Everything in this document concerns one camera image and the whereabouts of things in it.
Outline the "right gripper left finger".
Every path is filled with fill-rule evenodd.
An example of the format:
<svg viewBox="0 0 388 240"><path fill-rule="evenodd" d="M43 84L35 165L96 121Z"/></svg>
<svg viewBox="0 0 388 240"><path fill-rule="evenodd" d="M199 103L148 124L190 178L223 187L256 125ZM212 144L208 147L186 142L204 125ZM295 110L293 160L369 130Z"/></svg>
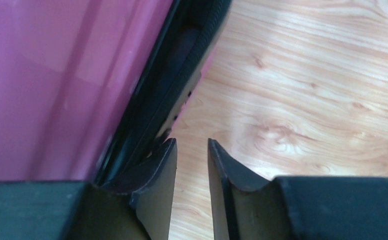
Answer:
<svg viewBox="0 0 388 240"><path fill-rule="evenodd" d="M166 240L177 170L170 138L104 186L0 182L0 240Z"/></svg>

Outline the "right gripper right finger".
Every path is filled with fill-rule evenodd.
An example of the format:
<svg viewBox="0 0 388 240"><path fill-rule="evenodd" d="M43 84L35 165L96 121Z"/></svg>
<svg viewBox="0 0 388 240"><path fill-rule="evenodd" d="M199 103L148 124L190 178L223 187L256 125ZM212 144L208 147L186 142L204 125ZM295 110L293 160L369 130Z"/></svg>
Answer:
<svg viewBox="0 0 388 240"><path fill-rule="evenodd" d="M208 140L216 240L388 240L388 177L265 179Z"/></svg>

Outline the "pink and teal kids suitcase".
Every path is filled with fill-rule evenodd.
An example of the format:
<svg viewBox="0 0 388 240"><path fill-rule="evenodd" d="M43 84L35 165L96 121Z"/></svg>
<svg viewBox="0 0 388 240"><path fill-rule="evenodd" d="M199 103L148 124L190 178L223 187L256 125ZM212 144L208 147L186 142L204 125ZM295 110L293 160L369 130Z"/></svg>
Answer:
<svg viewBox="0 0 388 240"><path fill-rule="evenodd" d="M230 0L0 0L0 181L110 181L169 136Z"/></svg>

